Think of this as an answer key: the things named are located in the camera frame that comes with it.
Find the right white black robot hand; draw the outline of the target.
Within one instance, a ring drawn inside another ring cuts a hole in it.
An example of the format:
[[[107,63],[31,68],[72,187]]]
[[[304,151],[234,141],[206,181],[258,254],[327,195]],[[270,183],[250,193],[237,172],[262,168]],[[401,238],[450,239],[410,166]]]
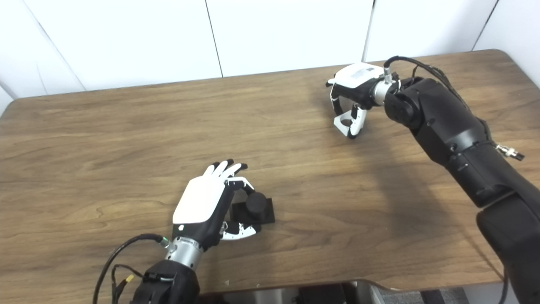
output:
[[[334,125],[349,139],[355,139],[366,121],[367,111],[382,106],[377,91],[384,84],[383,69],[368,63],[356,63],[340,69],[326,82]]]

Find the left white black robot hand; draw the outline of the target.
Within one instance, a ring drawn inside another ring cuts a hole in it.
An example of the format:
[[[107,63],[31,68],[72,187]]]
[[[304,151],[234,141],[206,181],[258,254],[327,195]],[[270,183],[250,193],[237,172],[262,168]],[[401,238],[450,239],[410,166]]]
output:
[[[224,219],[237,190],[255,192],[245,177],[236,176],[247,167],[232,159],[214,162],[201,176],[191,179],[173,213],[172,237],[191,239],[207,251],[221,240],[239,240],[260,233],[261,225]]]

